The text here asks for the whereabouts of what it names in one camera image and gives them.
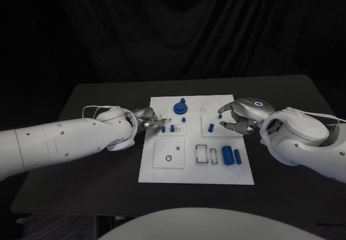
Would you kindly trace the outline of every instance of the black backdrop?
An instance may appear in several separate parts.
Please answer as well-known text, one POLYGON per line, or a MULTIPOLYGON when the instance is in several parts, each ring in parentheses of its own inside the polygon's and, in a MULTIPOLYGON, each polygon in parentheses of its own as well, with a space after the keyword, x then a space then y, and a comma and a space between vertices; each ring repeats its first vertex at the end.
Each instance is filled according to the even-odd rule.
POLYGON ((4 1, 0 130, 53 122, 80 83, 289 74, 346 118, 344 12, 344 0, 4 1))

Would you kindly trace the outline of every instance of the black table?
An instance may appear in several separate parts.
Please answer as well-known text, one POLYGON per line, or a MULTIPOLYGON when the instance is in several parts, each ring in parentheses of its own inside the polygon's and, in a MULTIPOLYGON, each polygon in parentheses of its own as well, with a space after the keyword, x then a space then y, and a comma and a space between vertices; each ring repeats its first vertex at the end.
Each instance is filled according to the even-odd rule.
MULTIPOLYGON (((291 75, 82 84, 73 90, 59 121, 80 118, 88 105, 137 109, 148 107, 150 97, 227 94, 235 99, 263 99, 278 110, 292 107, 333 114, 308 77, 291 75)), ((88 117, 92 112, 93 109, 86 111, 88 117)), ((346 223, 346 184, 304 166, 281 164, 259 139, 258 131, 243 136, 255 185, 138 183, 141 132, 128 149, 103 150, 76 161, 31 170, 11 210, 141 216, 164 209, 204 207, 242 211, 279 221, 346 223)))

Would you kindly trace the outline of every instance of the blue cylinder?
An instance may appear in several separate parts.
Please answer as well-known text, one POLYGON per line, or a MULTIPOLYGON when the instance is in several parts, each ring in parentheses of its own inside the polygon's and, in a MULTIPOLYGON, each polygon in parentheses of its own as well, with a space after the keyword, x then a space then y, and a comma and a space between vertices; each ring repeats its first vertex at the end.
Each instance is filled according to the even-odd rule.
POLYGON ((225 165, 233 165, 235 164, 235 158, 233 158, 233 153, 232 153, 230 146, 223 146, 222 147, 222 155, 223 155, 225 165))
POLYGON ((214 125, 210 124, 210 125, 209 125, 209 129, 207 129, 207 132, 212 133, 212 132, 213 132, 213 129, 214 129, 214 125))
POLYGON ((184 114, 187 112, 186 100, 183 98, 180 102, 174 105, 173 111, 176 114, 184 114))
POLYGON ((239 150, 238 149, 233 150, 233 156, 235 156, 236 164, 242 164, 240 154, 239 154, 239 150))

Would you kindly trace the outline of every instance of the floor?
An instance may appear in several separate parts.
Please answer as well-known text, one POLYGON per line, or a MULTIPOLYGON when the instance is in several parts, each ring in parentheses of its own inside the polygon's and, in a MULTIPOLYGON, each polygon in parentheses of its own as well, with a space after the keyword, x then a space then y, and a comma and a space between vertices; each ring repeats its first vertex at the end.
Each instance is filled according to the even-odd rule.
MULTIPOLYGON (((75 214, 31 214, 18 220, 23 224, 21 240, 93 240, 95 216, 75 214)), ((288 223, 325 240, 346 239, 346 226, 288 223)))

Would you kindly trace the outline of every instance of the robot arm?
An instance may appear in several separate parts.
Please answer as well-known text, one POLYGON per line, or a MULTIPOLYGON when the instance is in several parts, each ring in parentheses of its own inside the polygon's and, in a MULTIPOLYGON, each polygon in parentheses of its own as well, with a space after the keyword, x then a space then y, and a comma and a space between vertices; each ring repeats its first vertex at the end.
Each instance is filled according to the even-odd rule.
POLYGON ((323 176, 346 183, 346 124, 324 126, 307 113, 287 108, 275 111, 258 98, 240 98, 227 103, 219 114, 230 110, 236 123, 219 124, 239 134, 259 128, 261 143, 274 158, 288 166, 304 165, 323 176))
POLYGON ((158 128, 151 108, 129 111, 109 106, 95 119, 79 118, 0 132, 0 180, 5 177, 76 160, 103 148, 119 151, 134 145, 135 134, 158 128))

